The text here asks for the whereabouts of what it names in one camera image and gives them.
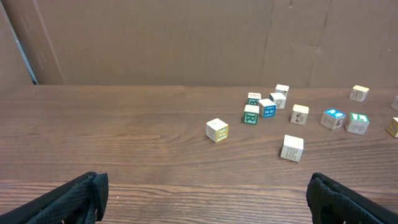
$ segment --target green block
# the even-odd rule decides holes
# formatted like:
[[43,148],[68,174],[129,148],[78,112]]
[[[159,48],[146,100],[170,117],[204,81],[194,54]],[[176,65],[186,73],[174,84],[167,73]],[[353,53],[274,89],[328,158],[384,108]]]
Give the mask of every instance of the green block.
[[246,124],[257,124],[259,120],[259,114],[245,112],[243,116],[243,123]]
[[254,105],[257,106],[258,105],[259,100],[258,99],[248,99],[248,104],[249,105]]

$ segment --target black fabric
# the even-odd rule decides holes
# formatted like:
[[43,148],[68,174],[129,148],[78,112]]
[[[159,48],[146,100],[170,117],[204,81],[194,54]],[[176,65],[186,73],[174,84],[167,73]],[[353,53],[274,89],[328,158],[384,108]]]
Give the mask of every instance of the black fabric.
[[66,219],[69,214],[73,213],[89,199],[94,178],[95,175],[91,175],[74,186],[33,219],[29,220],[27,224],[60,223],[60,221]]
[[1,215],[0,223],[92,224],[102,220],[108,194],[108,175],[88,172]]
[[382,223],[345,195],[330,190],[319,178],[308,185],[307,200],[315,224]]

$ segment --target toy block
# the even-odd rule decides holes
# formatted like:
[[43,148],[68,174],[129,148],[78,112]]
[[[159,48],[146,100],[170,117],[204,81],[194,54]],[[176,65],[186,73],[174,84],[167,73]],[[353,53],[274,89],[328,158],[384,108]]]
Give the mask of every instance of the toy block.
[[388,126],[387,131],[392,137],[398,138],[398,118],[393,118]]
[[294,105],[293,113],[292,116],[290,117],[290,122],[304,125],[305,122],[307,121],[309,111],[310,108],[307,106]]
[[366,96],[368,95],[368,92],[369,88],[356,85],[353,87],[353,91],[349,95],[349,98],[352,100],[362,102],[365,100]]
[[275,116],[276,104],[270,99],[259,100],[260,115],[263,118],[270,118]]
[[280,157],[298,162],[301,159],[304,150],[304,139],[289,136],[285,134],[284,146]]
[[365,134],[370,120],[364,114],[350,113],[345,124],[346,130],[354,134]]
[[276,85],[275,92],[276,93],[281,93],[287,98],[287,92],[289,91],[289,86],[285,85]]
[[346,115],[343,112],[330,108],[323,112],[321,125],[327,127],[328,129],[334,130],[343,125],[345,117]]
[[269,99],[276,104],[277,109],[284,109],[286,97],[283,93],[271,93]]
[[246,124],[257,124],[259,120],[260,107],[254,105],[246,105],[244,107],[243,122]]
[[219,142],[228,137],[228,124],[216,118],[206,123],[206,135],[214,142]]
[[261,100],[261,93],[249,93],[248,96],[248,104],[249,105],[258,105],[258,101]]
[[398,111],[398,96],[396,96],[396,100],[394,100],[394,102],[392,102],[391,107],[392,107],[394,110]]

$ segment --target wood grain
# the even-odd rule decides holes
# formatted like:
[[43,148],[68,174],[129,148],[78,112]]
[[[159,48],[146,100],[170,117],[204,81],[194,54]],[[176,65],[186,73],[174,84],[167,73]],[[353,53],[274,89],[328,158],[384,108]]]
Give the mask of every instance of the wood grain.
[[[0,213],[86,171],[107,172],[105,223],[309,223],[305,191],[322,172],[398,212],[398,141],[386,131],[397,89],[289,90],[284,110],[242,123],[261,87],[30,86],[0,99]],[[310,113],[292,124],[294,104]],[[364,136],[319,124],[336,108],[368,115]],[[214,143],[205,124],[229,124]],[[299,163],[281,159],[285,134],[304,138]]]

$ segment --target cardboard wall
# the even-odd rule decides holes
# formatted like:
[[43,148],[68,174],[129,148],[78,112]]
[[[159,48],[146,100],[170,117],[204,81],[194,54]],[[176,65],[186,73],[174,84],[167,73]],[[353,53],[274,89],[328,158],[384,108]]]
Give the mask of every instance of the cardboard wall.
[[39,82],[398,86],[396,0],[3,0]]
[[32,80],[0,5],[0,96],[24,85]]

